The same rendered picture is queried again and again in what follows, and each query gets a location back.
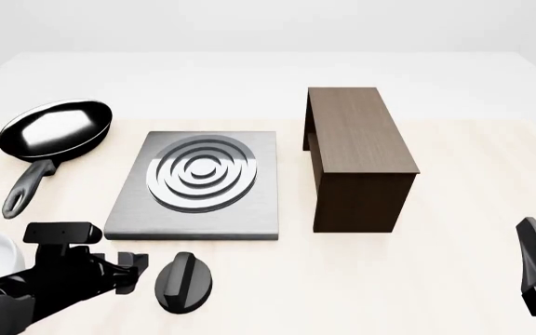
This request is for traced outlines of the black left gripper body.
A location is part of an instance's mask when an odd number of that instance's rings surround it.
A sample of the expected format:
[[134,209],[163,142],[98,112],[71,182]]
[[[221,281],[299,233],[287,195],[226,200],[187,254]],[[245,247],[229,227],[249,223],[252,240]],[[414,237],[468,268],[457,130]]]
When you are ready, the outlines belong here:
[[112,264],[103,254],[81,256],[81,299],[89,300],[117,289],[124,282],[124,267]]

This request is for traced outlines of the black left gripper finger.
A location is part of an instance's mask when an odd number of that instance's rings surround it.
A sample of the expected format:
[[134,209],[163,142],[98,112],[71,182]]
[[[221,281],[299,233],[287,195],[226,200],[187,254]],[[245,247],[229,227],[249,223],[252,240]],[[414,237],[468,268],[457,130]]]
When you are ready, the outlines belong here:
[[117,261],[121,267],[136,267],[139,272],[144,272],[149,265],[149,255],[147,253],[119,252]]
[[114,274],[115,294],[128,295],[133,292],[140,278],[140,271],[137,267],[122,268]]

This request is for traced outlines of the flat grey stove plate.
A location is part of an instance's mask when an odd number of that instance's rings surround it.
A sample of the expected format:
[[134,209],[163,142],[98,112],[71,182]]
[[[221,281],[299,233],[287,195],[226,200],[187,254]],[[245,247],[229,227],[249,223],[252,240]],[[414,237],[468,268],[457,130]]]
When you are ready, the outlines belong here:
[[276,134],[149,132],[104,235],[110,240],[276,240]]

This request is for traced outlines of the round black stove knob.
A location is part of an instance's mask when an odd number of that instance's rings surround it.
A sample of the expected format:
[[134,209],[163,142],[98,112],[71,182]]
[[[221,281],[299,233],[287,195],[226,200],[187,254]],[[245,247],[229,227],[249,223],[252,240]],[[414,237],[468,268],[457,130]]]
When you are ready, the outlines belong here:
[[193,253],[180,252],[159,273],[154,295],[166,312],[185,315],[206,303],[212,287],[208,266]]

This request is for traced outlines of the black frying pan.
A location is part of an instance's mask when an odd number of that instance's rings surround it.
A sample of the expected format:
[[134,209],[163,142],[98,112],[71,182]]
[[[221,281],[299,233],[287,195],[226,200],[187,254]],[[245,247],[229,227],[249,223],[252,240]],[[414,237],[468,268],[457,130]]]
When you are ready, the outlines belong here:
[[0,131],[0,149],[30,164],[18,178],[4,204],[2,215],[18,217],[33,199],[42,178],[58,167],[89,153],[107,136],[113,112],[98,100],[60,100],[16,116]]

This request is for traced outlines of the dark brown wooden shelf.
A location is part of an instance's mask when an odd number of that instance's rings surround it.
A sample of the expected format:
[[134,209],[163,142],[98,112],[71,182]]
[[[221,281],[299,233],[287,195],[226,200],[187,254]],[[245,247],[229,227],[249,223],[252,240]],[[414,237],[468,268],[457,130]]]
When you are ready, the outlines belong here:
[[309,88],[302,149],[315,178],[315,232],[394,230],[420,170],[377,88]]

